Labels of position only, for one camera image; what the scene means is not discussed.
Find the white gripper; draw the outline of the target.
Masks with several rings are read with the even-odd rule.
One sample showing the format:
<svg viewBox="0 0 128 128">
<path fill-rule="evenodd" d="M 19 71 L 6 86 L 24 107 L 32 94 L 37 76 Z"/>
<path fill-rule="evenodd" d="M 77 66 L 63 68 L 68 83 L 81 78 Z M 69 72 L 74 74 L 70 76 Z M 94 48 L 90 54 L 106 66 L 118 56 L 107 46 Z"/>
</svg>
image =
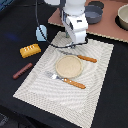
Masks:
<svg viewBox="0 0 128 128">
<path fill-rule="evenodd" d="M 62 12 L 62 23 L 72 39 L 73 44 L 84 43 L 87 36 L 88 23 L 85 14 L 71 16 Z"/>
</svg>

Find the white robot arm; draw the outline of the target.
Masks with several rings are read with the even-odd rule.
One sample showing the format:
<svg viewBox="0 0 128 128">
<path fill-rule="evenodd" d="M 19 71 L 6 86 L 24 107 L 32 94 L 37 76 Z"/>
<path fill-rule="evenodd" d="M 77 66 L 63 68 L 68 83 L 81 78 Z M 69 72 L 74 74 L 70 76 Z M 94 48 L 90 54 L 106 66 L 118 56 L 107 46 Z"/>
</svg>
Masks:
<svg viewBox="0 0 128 128">
<path fill-rule="evenodd" d="M 84 43 L 88 23 L 85 17 L 86 0 L 44 0 L 61 8 L 61 21 L 74 44 Z"/>
</svg>

